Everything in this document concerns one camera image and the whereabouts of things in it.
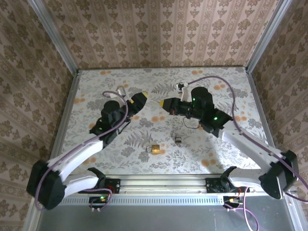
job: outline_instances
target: purple cable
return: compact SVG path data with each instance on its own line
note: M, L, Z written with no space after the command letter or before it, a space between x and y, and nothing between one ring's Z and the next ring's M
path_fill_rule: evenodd
M249 222L248 222L248 218L247 218L247 214L246 214L246 212L248 212L250 215L253 216L253 218L254 218L255 221L256 221L256 224L257 224L257 230L256 230L256 231L259 231L259 221L258 221L257 217L255 216L255 214L254 214L252 211L250 211L249 209L246 208L246 201L245 201L245 199L246 199L246 192L247 192L247 190L248 190L248 187L246 187L245 192L244 192L244 197L243 197L243 208L233 208L232 206L230 206L230 205L228 205L228 204L226 204L226 203L225 203L224 205L225 205L226 207L229 207L230 209L234 209L235 211L236 211L236 210L243 210L243 211L244 211L244 218L245 218L246 224L247 224L249 230L250 230L250 231L253 231L253 229L250 227Z
M112 191L111 191L110 189L107 189L107 188L102 188L102 189L86 189L86 190L84 190L84 191L86 191L86 192L108 191L108 192L110 193L110 197L109 197L108 201L106 202L106 204L104 204L103 207L100 208L100 210L103 210L103 209L109 204L109 202L111 201L111 197L113 196ZM94 200L91 201L91 203L90 203L90 208L92 208L93 203L94 203L94 201L96 201L96 200L97 200L97 199L94 199Z
M69 151L67 154L65 154L63 157L61 157L59 160L57 160L52 166L50 166L50 167L47 169L47 171L44 173L44 175L42 176L42 178L40 179L40 181L39 181L39 183L38 183L38 187L37 187L37 190L36 190L36 192L35 192L35 197L34 197L35 206L36 206L36 208L37 208L39 211L43 211L43 209L40 208L39 202L38 202L38 201L39 201L39 197L38 197L38 196L39 196L39 191L40 191L40 189L41 189L41 187L42 187L42 183L43 183L43 181L45 180L47 174L48 174L51 170L53 170L54 167L56 167L56 166L57 166L58 164L60 164L62 161L64 161L64 160L66 160L67 158L69 158L69 157L70 157L71 155L73 155L75 152L79 151L81 148L87 146L88 144L90 144L90 143L93 142L93 141L98 140L101 136L104 136L104 135L108 134L109 132L118 129L118 128L125 122L126 117L127 117L127 115L128 115L128 104L127 104L127 102L126 102L125 99L124 99L119 93L117 93L117 92L107 90L107 91L104 91L104 92L103 92L103 96L105 96L105 94L107 94L107 93L117 95L117 96L120 97L120 99L124 102L126 108L125 108L125 114L124 114L123 119L122 119L116 126L114 126L113 128L109 129L108 131L106 131L106 132L104 132L104 133L102 133L102 134L100 134L100 135L98 135L98 136L95 136L95 137L93 137L93 138L91 138L91 139L89 139L89 140L83 142L82 144L78 145L77 147L75 147L74 149L72 149L71 151Z
M238 125L238 123L236 122L236 120L235 120L235 115L234 115L234 111L235 111L235 93L234 93L234 90L233 90L233 88L231 87L231 85L230 85L230 83L228 82L228 81L226 81L225 79L223 79L222 77L218 77L218 76L205 76L205 77L201 77L201 78L199 78L199 79L196 79L196 80L194 80L194 81L191 81L191 82L189 82L188 83L188 85L190 85L190 84L192 84L192 83L195 83L195 82L198 82L198 81L200 81L200 80L202 80L202 79L206 79L206 78L218 78L218 79L220 79L220 80L222 80L223 82L225 82L227 85L228 85L228 87L230 88L230 91L231 91L231 93L232 93L232 97L233 97L233 103L232 103L232 109L231 109L231 111L232 111L232 118L233 118L233 122L234 122L234 125L235 125L235 127L236 127L236 129L238 129L238 131L246 138L246 139L248 139L249 141L251 141L252 143L254 143L256 146L258 146L258 147L260 147L260 148L262 148L265 152L267 152L267 153L271 153L271 151L268 149L268 148L266 148L266 147L264 147L262 144L259 144L258 142L256 142L254 139L252 139L252 138L250 138L249 136L247 136L245 133L243 133L242 132L242 129L240 128L240 126ZM308 190L308 184L305 182L305 180L299 175L299 173L298 172L296 172L291 166L289 166L283 159L281 159L279 156L277 156L276 154L272 154L276 159L278 159L289 171L291 171L303 184L304 184L304 186L306 187L306 189ZM298 198L298 197L296 197L296 196L293 196L293 195L291 195L291 194L289 194L289 193L285 193L286 195L288 195L288 196L290 196L290 197L292 197L292 198L294 198L294 199L296 199L296 200L298 200L298 201L301 201L301 202L303 202L303 203L305 203L305 204L308 204L308 200L304 200L304 199L300 199L300 198Z

